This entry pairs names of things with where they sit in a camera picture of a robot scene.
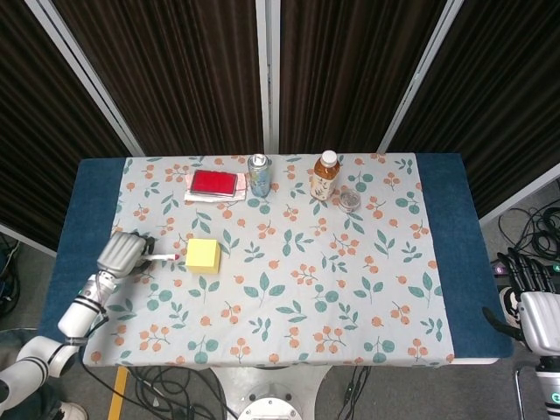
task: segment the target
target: floral tablecloth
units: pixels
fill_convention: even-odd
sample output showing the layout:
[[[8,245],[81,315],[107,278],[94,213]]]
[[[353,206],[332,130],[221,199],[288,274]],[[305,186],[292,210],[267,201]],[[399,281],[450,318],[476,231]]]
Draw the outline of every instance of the floral tablecloth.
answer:
[[[91,365],[438,366],[453,358],[414,154],[340,155],[327,202],[309,194],[318,156],[271,156],[269,196],[185,203],[197,168],[245,172],[246,156],[127,159],[113,230],[188,257],[190,238],[220,242],[218,275],[157,262],[122,279]],[[340,189],[361,195],[354,213]]]

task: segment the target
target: person's leg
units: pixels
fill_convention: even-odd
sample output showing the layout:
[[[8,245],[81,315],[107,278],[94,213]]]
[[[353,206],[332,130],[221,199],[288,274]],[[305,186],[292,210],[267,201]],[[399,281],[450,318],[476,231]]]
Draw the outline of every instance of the person's leg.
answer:
[[[2,420],[60,420],[60,398],[56,390],[46,383],[25,398],[18,406],[3,413]]]

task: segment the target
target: yellow tape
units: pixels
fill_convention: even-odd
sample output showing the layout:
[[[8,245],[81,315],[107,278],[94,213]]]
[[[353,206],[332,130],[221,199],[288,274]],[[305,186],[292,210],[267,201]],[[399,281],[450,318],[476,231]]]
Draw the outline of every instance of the yellow tape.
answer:
[[[126,388],[126,377],[129,371],[126,367],[119,366],[116,371],[115,386],[113,387],[115,391],[124,395],[124,389]],[[111,405],[108,409],[108,420],[119,420],[121,418],[121,407],[123,406],[123,399],[117,395],[113,394],[111,399]]]

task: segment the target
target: plastic bottle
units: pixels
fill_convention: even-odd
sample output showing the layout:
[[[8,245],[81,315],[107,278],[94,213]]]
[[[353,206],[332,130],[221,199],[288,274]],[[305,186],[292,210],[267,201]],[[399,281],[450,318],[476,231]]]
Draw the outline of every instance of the plastic bottle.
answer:
[[[327,200],[334,191],[339,171],[340,163],[336,153],[325,150],[313,168],[311,195],[320,201]]]

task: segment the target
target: red card case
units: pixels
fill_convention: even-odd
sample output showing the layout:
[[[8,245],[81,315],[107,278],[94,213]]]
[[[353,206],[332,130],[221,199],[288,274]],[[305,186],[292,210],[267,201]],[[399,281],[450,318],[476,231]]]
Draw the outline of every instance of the red card case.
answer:
[[[235,195],[235,173],[197,170],[192,176],[191,193],[206,195]]]

